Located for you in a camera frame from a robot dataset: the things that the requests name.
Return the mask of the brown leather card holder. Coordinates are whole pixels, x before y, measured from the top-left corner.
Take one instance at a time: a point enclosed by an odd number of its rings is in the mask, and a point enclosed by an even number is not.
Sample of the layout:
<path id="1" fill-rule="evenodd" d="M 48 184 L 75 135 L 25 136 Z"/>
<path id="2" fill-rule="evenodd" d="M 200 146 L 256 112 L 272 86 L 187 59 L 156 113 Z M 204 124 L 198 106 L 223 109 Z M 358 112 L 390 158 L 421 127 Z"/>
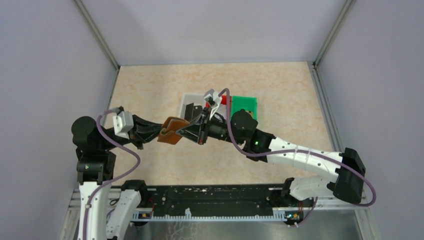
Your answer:
<path id="1" fill-rule="evenodd" d="M 183 118 L 169 116 L 161 126 L 157 141 L 159 143 L 176 145 L 182 138 L 181 135 L 177 134 L 177 131 L 189 124 L 190 122 Z"/>

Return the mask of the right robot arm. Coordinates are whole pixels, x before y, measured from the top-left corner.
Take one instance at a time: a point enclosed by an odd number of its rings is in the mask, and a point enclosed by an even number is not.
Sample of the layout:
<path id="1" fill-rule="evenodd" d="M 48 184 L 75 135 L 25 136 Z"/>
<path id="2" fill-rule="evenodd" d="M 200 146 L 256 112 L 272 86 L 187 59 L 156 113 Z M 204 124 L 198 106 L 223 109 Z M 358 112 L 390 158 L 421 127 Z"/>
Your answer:
<path id="1" fill-rule="evenodd" d="M 205 108 L 198 117 L 176 133 L 199 145 L 214 138 L 243 146 L 250 160 L 283 164 L 314 173 L 312 177 L 288 178 L 281 194 L 284 198 L 303 201 L 313 197 L 329 197 L 361 205 L 366 168 L 355 149 L 343 152 L 321 151 L 285 141 L 257 128 L 258 122 L 244 109 L 229 121 L 211 117 Z"/>

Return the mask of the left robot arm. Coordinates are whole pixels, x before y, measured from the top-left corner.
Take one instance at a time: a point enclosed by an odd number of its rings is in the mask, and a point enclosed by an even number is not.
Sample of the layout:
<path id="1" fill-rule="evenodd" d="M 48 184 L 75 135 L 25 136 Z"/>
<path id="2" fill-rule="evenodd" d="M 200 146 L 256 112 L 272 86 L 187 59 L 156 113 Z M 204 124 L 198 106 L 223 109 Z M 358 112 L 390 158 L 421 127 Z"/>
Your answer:
<path id="1" fill-rule="evenodd" d="M 119 179 L 114 176 L 117 156 L 111 150 L 126 144 L 141 150 L 162 126 L 125 111 L 113 120 L 114 126 L 105 129 L 92 117 L 82 116 L 71 127 L 80 191 L 79 240 L 122 240 L 136 208 L 150 202 L 144 180 L 126 180 L 114 209 L 109 209 L 112 184 Z"/>

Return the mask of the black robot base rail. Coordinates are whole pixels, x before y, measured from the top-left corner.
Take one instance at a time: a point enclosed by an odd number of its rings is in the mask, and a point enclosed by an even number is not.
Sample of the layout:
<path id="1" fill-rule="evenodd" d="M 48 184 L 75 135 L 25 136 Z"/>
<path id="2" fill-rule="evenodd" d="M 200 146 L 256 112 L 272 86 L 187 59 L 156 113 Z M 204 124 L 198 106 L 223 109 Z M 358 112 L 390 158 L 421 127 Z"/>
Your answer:
<path id="1" fill-rule="evenodd" d="M 299 201 L 284 184 L 151 185 L 131 223 L 282 221 L 299 224 L 314 199 Z"/>

